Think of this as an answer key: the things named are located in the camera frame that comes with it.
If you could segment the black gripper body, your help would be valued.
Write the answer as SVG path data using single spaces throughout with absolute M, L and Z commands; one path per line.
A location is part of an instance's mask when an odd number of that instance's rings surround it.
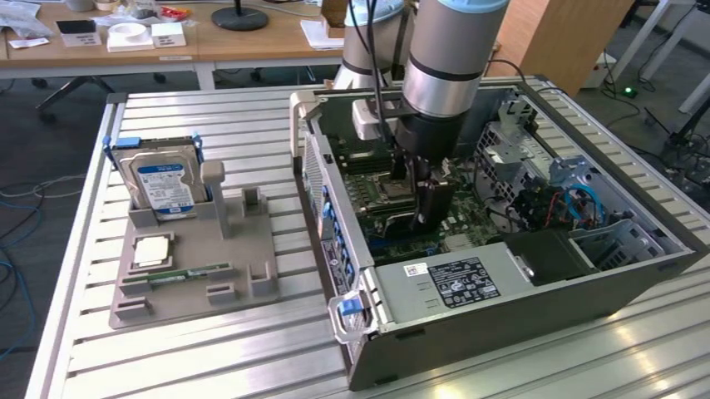
M 412 114 L 398 119 L 395 141 L 412 156 L 441 163 L 457 146 L 462 131 L 462 116 L 439 118 Z

